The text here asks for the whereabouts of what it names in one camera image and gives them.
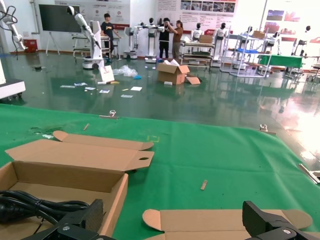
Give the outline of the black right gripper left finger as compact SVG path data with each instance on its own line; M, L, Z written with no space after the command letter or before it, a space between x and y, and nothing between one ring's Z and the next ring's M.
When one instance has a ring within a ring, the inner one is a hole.
M26 237L26 240L109 240L100 235L104 203L95 199L85 210L67 213L56 225Z

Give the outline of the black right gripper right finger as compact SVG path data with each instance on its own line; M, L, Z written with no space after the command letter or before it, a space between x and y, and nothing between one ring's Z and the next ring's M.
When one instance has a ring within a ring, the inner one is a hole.
M243 226L251 240L317 240L284 217L259 209L252 201L243 202Z

